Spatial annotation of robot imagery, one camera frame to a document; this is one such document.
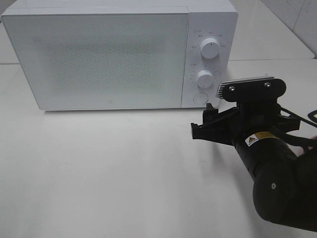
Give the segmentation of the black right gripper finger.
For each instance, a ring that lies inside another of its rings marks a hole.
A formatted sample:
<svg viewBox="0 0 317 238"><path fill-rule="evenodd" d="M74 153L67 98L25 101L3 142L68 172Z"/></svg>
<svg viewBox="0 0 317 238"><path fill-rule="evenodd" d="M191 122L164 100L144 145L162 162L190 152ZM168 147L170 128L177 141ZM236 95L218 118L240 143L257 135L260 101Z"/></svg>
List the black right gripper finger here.
<svg viewBox="0 0 317 238"><path fill-rule="evenodd" d="M193 139L215 143L229 143L229 130L223 122L209 122L202 125L191 123Z"/></svg>
<svg viewBox="0 0 317 238"><path fill-rule="evenodd" d="M206 108L203 111L203 122L217 122L223 119L227 119L238 112L237 107L232 107L226 111L219 112L218 109L214 108L211 103L206 104Z"/></svg>

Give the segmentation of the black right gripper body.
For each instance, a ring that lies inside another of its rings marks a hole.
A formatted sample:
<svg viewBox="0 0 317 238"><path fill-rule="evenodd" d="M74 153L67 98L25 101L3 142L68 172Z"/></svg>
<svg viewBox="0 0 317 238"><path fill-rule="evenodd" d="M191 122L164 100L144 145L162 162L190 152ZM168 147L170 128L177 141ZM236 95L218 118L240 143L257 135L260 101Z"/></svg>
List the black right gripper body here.
<svg viewBox="0 0 317 238"><path fill-rule="evenodd" d="M238 103L238 112L224 120L229 130L225 145L301 145L299 137L288 132L298 130L300 119L289 114L276 100L256 103Z"/></svg>

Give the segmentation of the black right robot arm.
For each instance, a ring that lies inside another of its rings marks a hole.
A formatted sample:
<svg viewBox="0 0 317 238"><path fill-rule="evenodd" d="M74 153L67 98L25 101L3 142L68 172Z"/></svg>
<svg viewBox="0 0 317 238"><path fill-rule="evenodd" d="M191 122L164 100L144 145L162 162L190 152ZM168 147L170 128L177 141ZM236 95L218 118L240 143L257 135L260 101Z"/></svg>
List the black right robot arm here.
<svg viewBox="0 0 317 238"><path fill-rule="evenodd" d="M203 123L191 124L192 137L235 148L253 180L262 219L315 231L317 142L291 135L303 119L282 111L275 99L238 102L224 112L208 104Z"/></svg>

